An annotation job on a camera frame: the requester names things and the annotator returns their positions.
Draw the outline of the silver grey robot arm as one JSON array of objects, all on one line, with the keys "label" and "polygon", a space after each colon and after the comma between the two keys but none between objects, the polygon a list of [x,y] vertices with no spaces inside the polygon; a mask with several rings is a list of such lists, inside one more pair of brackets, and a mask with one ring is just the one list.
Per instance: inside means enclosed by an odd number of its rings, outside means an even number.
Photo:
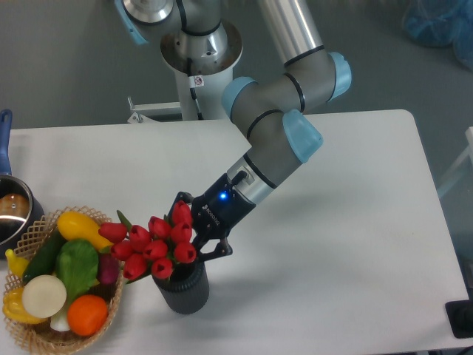
[{"label": "silver grey robot arm", "polygon": [[228,118],[251,146],[201,196],[178,194],[191,205],[195,249],[217,242],[197,259],[227,256],[231,229],[322,145],[304,113],[349,89],[350,66],[326,51],[305,1],[259,3],[285,68],[269,84],[233,76],[242,39],[219,1],[116,1],[115,7],[136,44],[146,43],[145,29],[157,29],[183,120]]}]

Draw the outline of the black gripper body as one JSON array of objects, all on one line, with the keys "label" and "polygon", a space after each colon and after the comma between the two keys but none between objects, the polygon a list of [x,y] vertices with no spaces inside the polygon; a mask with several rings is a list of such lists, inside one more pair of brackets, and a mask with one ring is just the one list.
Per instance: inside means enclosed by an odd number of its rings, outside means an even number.
[{"label": "black gripper body", "polygon": [[237,184],[248,174],[238,172],[232,179],[225,173],[191,203],[191,216],[196,237],[194,246],[204,246],[209,240],[227,237],[256,205],[237,191]]}]

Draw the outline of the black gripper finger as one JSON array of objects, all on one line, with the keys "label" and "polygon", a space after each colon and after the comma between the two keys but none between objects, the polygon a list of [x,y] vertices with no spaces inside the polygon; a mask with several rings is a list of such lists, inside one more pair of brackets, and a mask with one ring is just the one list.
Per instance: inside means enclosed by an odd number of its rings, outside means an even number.
[{"label": "black gripper finger", "polygon": [[191,218],[191,203],[194,197],[188,192],[178,192],[169,211],[170,218]]},{"label": "black gripper finger", "polygon": [[197,254],[197,262],[205,263],[210,260],[215,260],[221,257],[227,257],[233,254],[233,249],[228,242],[228,238],[224,237],[219,240],[213,251],[202,253],[201,251]]}]

